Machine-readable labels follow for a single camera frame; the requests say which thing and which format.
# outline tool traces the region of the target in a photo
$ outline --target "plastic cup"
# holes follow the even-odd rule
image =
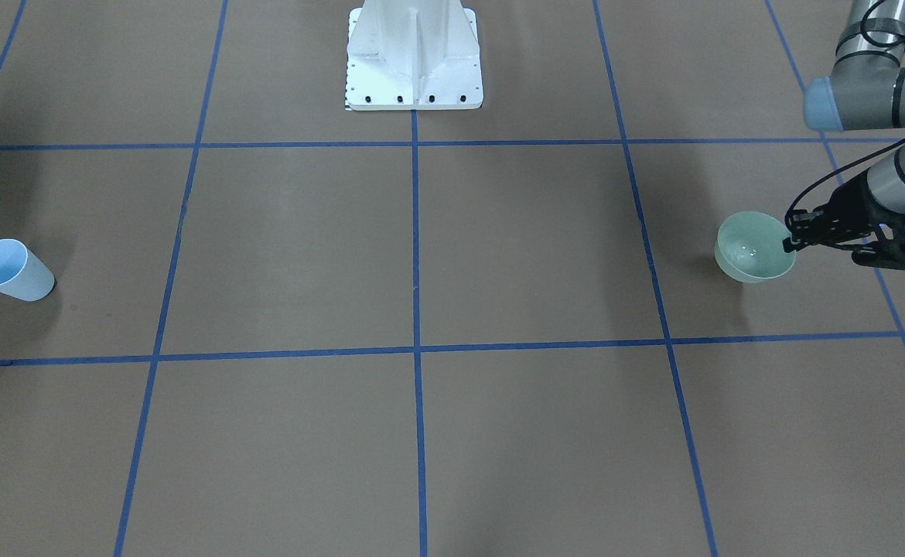
[[[32,251],[11,237],[0,240],[0,292],[36,301],[53,289],[53,273]]]
[[[782,241],[789,230],[764,213],[745,211],[728,217],[717,231],[714,258],[726,275],[739,282],[763,282],[785,275],[796,262]]]

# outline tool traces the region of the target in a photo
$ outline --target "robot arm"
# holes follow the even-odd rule
[[[903,53],[905,0],[855,0],[833,73],[808,88],[807,125],[818,131],[905,127]],[[795,208],[823,181],[888,151],[893,152],[840,186],[826,204],[813,211]],[[905,139],[871,156],[825,176],[796,198],[786,212],[792,233],[784,241],[786,251],[823,244],[851,251],[859,265],[905,269]],[[873,235],[868,244],[843,244]]]

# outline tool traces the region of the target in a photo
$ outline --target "blue joint cap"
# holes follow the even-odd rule
[[[843,132],[838,103],[830,77],[818,77],[810,82],[803,96],[803,121],[817,132]]]

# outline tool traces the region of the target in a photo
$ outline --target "white mounting bracket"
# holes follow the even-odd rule
[[[480,108],[476,14],[459,0],[365,0],[350,12],[347,110]]]

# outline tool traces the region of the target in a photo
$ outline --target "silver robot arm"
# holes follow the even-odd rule
[[[905,0],[855,0],[828,77],[813,81],[804,119],[818,131],[905,128]],[[838,172],[890,152],[838,187],[813,211],[796,209],[803,196]],[[803,191],[786,212],[792,237],[786,251],[823,244],[852,252],[859,265],[905,269],[905,139],[828,174]],[[867,244],[852,243],[874,236]]]

